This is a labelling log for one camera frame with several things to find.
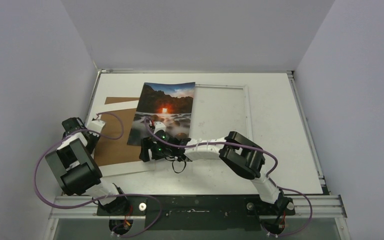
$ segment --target sunset picture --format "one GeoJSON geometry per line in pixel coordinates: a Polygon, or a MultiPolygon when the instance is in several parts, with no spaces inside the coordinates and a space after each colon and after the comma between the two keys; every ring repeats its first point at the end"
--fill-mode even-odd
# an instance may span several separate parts
{"type": "Polygon", "coordinates": [[[189,136],[195,83],[143,85],[133,118],[127,144],[140,146],[141,139],[149,137],[145,118],[164,123],[170,135],[184,139],[189,136]]]}

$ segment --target gray wall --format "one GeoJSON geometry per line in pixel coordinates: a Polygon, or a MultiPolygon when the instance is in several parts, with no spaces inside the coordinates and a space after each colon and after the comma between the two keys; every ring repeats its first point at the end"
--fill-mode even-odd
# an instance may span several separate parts
{"type": "Polygon", "coordinates": [[[98,68],[295,69],[334,0],[62,0],[98,68]]]}
{"type": "MultiPolygon", "coordinates": [[[[95,77],[60,0],[0,0],[0,240],[42,239],[50,208],[34,194],[33,168],[61,121],[85,115],[95,77]]],[[[53,199],[45,162],[39,183],[53,199]]]]}
{"type": "Polygon", "coordinates": [[[295,77],[353,239],[384,239],[384,1],[336,0],[295,77]]]}

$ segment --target brown cardboard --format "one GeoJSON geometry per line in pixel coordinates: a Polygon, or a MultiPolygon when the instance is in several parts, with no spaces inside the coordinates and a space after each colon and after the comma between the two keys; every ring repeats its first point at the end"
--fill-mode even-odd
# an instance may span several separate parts
{"type": "MultiPolygon", "coordinates": [[[[105,104],[115,104],[137,100],[139,100],[138,97],[107,97],[105,104]]],[[[117,140],[111,140],[105,137],[101,137],[99,139],[94,153],[94,160],[96,164],[98,166],[106,166],[141,161],[139,159],[141,147],[127,145],[136,108],[112,111],[112,113],[116,114],[123,121],[124,134],[117,140]]],[[[117,137],[120,134],[121,126],[115,117],[103,114],[101,119],[106,122],[106,125],[102,130],[102,134],[111,137],[117,137]]]]}

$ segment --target landscape photo print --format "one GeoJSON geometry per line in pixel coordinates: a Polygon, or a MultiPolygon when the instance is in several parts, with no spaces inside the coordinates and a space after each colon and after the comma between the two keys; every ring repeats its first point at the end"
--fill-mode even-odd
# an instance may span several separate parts
{"type": "Polygon", "coordinates": [[[145,118],[163,122],[166,132],[178,139],[187,138],[191,127],[194,93],[195,82],[179,84],[145,82],[127,144],[140,146],[141,139],[151,136],[144,125],[145,118]]]}

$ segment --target cloud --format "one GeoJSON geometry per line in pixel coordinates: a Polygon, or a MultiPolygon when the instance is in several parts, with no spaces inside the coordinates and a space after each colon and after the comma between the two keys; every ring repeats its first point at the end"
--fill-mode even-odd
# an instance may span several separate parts
{"type": "Polygon", "coordinates": [[[194,97],[194,88],[184,88],[184,89],[175,89],[173,93],[170,93],[170,96],[173,98],[184,98],[184,97],[194,97]]]}

